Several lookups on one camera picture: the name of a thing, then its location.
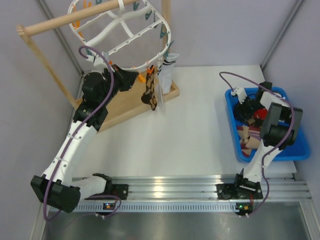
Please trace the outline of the white sock black stripes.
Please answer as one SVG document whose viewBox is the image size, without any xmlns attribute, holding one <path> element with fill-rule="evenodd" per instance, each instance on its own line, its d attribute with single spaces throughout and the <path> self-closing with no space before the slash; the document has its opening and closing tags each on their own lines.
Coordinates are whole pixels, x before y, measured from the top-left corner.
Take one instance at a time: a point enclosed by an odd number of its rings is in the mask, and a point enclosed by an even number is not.
<svg viewBox="0 0 320 240">
<path fill-rule="evenodd" d="M 157 80 L 158 80 L 158 98 L 160 101 L 159 107 L 164 107 L 164 82 L 165 82 L 165 75 L 163 71 L 163 64 L 164 64 L 164 56 L 160 57 L 157 60 Z"/>
</svg>

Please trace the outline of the white plastic sock hanger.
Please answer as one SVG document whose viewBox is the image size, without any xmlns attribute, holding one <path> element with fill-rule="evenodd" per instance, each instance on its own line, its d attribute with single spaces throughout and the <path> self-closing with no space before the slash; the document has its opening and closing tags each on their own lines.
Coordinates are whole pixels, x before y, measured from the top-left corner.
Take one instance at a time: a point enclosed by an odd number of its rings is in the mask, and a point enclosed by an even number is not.
<svg viewBox="0 0 320 240">
<path fill-rule="evenodd" d="M 169 53 L 173 43 L 170 25 L 147 0 L 119 3 L 119 8 L 76 20 L 69 27 L 85 47 L 80 51 L 85 60 L 87 51 L 92 50 L 126 71 L 144 71 Z M 74 29 L 77 21 L 80 27 Z M 160 39 L 161 24 L 167 29 L 163 39 Z"/>
</svg>

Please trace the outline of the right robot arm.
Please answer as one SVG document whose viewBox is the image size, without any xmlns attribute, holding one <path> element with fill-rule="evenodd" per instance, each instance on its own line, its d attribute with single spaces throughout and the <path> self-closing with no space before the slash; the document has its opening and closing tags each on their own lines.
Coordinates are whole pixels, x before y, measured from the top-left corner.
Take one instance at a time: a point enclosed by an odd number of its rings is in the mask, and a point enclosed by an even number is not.
<svg viewBox="0 0 320 240">
<path fill-rule="evenodd" d="M 259 146 L 250 163 L 236 174 L 233 192 L 237 199 L 262 199 L 261 180 L 274 158 L 292 146 L 299 134 L 303 110 L 294 107 L 280 94 L 272 91 L 272 83 L 258 85 L 255 99 L 266 110 L 259 131 Z"/>
</svg>

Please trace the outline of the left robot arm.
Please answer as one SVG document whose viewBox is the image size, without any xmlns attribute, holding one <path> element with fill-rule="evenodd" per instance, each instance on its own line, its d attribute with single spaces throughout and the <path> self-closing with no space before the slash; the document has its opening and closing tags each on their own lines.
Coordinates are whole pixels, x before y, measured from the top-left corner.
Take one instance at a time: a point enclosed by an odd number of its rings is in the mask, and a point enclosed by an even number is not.
<svg viewBox="0 0 320 240">
<path fill-rule="evenodd" d="M 103 72 L 85 75 L 82 102 L 75 111 L 66 139 L 49 167 L 30 182 L 44 207 L 71 213 L 81 200 L 91 196 L 107 199 L 113 194 L 112 178 L 103 173 L 77 181 L 73 175 L 88 144 L 107 118 L 107 105 L 118 92 L 130 90 L 138 75 L 115 64 L 111 70 L 105 68 Z"/>
</svg>

